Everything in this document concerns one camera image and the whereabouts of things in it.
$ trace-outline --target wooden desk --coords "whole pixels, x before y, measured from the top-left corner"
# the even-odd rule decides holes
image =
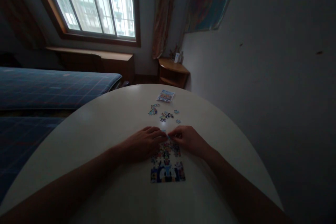
[[[160,58],[160,83],[184,89],[190,72],[180,63]]]
[[[134,80],[134,55],[61,47],[46,47],[55,51],[68,71],[111,72],[122,75],[122,81]]]

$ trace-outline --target window frame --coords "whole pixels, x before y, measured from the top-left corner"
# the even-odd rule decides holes
[[[59,37],[65,40],[78,40],[122,46],[141,47],[139,0],[133,0],[135,38],[93,33],[89,31],[69,30],[56,0],[41,0]]]

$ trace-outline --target white round table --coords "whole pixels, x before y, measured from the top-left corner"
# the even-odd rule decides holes
[[[156,101],[165,89],[171,103]],[[148,115],[160,103],[157,115]],[[161,122],[162,112],[180,113]],[[191,125],[249,181],[281,209],[274,184],[260,157],[240,129],[218,108],[186,90],[156,84],[134,85],[106,93],[65,119],[25,164],[0,207],[0,214],[63,174],[79,167],[145,126],[167,132]],[[181,151],[184,182],[152,184],[152,163],[120,167],[84,203],[73,223],[236,223],[209,167]]]

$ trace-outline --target window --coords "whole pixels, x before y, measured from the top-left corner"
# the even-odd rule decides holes
[[[42,0],[62,38],[140,46],[139,0]]]

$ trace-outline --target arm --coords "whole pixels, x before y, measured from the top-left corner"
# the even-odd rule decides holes
[[[234,169],[191,126],[168,133],[182,148],[202,158],[217,176],[224,197],[242,223],[291,223],[291,220],[257,187]]]
[[[65,221],[94,189],[119,165],[139,162],[156,154],[166,134],[146,127],[124,142],[63,175],[0,217],[1,223],[50,223]]]

